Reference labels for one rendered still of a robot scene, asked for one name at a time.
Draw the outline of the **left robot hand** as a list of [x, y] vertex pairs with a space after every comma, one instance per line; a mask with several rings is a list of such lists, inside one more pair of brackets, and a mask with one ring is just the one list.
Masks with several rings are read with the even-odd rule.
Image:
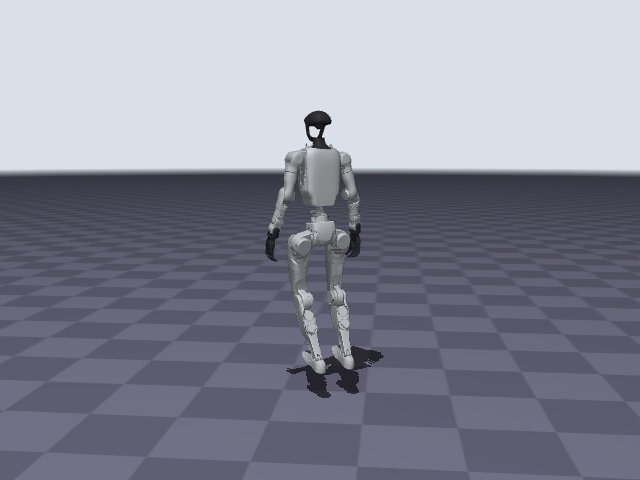
[[272, 261], [278, 261], [277, 259], [275, 259], [273, 257], [273, 250], [275, 248], [275, 239], [279, 237], [279, 232], [280, 232], [280, 229], [279, 228], [275, 228], [273, 230], [272, 234], [269, 231], [267, 233], [267, 235], [269, 237], [266, 240], [266, 244], [265, 244], [266, 245], [266, 251], [265, 252], [267, 254], [267, 257], [269, 259], [271, 259]]

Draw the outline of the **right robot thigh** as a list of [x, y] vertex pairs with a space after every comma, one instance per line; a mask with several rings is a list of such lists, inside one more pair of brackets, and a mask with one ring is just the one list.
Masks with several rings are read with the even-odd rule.
[[342, 275], [345, 263], [346, 249], [350, 245], [350, 236], [343, 230], [336, 228], [336, 240], [325, 247], [325, 264], [327, 278], [327, 302], [330, 306], [341, 306], [344, 295], [341, 290]]

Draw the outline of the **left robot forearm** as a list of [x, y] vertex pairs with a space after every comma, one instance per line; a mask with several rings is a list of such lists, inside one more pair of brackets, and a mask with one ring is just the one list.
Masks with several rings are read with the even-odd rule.
[[[283, 188], [279, 190], [277, 202], [275, 205], [275, 211], [271, 220], [271, 224], [268, 227], [268, 231], [272, 234], [275, 228], [279, 228], [281, 232], [281, 227], [284, 223], [286, 212], [289, 209], [289, 205], [283, 202], [285, 191]], [[280, 234], [279, 232], [279, 234]]]

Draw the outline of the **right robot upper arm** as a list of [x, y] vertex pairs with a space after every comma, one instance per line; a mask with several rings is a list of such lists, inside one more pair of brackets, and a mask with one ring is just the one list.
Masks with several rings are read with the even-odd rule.
[[345, 185], [341, 195], [344, 200], [351, 200], [357, 197], [358, 192], [355, 185], [355, 178], [351, 167], [351, 157], [346, 152], [340, 152], [340, 176]]

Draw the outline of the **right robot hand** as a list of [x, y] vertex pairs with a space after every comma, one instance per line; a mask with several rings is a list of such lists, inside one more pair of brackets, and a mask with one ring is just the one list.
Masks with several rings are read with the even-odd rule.
[[[356, 224], [356, 231], [353, 231], [349, 228], [349, 232], [350, 234], [350, 246], [349, 246], [349, 250], [345, 253], [345, 255], [350, 254], [347, 257], [357, 257], [359, 252], [360, 252], [360, 237], [359, 237], [359, 233], [361, 231], [361, 225], [360, 223]], [[353, 255], [352, 255], [353, 254]]]

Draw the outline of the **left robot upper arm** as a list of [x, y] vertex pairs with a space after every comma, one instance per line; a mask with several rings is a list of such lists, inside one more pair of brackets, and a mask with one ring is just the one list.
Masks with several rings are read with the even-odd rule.
[[284, 202], [292, 202], [295, 199], [295, 184], [298, 176], [298, 168], [305, 160], [305, 150], [289, 152], [285, 157], [284, 172]]

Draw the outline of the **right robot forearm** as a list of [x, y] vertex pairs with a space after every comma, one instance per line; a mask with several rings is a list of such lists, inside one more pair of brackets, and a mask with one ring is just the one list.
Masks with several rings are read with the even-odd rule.
[[359, 195], [354, 199], [351, 199], [346, 202], [348, 207], [348, 220], [349, 220], [349, 228], [353, 231], [356, 231], [356, 224], [360, 223], [360, 214], [359, 214]]

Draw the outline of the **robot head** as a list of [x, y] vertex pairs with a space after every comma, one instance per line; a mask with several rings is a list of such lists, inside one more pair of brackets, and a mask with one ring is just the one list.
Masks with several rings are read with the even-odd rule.
[[[306, 133], [308, 139], [313, 142], [312, 148], [317, 149], [330, 149], [325, 143], [325, 139], [322, 138], [324, 128], [326, 125], [331, 124], [330, 116], [323, 111], [314, 111], [306, 116], [304, 123], [306, 126]], [[315, 126], [316, 129], [320, 129], [318, 137], [312, 137], [309, 133], [309, 127]]]

